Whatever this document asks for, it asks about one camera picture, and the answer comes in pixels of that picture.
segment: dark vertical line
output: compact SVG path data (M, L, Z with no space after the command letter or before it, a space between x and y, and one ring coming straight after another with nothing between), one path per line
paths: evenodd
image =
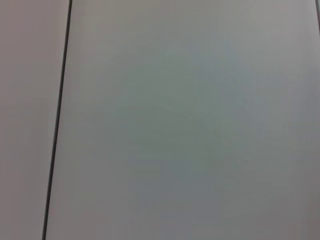
M318 16L318 26L319 26L319 32L320 32L319 0L315 0L315 6L316 6L316 14Z
M55 167L55 158L56 158L56 149L57 149L57 139L58 139L60 112L61 112L62 93L63 93L64 79L65 79L71 8L72 8L72 0L69 0L68 15L67 15L66 29L65 29L62 69L61 69L61 77L60 77L60 85L59 85L59 96L58 96L58 104L57 104L56 116L55 116L55 126L54 126L53 145L52 145L51 162L50 162L49 181L48 181L48 188L47 188L47 192L46 192L42 240L46 240L46 237L47 237L47 226L48 226L48 215L49 215L49 207L50 207L51 188L52 188L52 180L53 180L53 176L54 176L54 167Z

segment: white wall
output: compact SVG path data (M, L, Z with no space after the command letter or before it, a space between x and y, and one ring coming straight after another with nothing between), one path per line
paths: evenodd
M39 240L68 0L0 1L0 239Z
M75 0L48 240L318 240L314 0Z

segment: gray surface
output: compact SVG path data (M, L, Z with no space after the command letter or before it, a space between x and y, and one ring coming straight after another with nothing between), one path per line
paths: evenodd
M0 1L0 239L42 236L67 0Z
M317 240L314 0L75 0L48 240Z

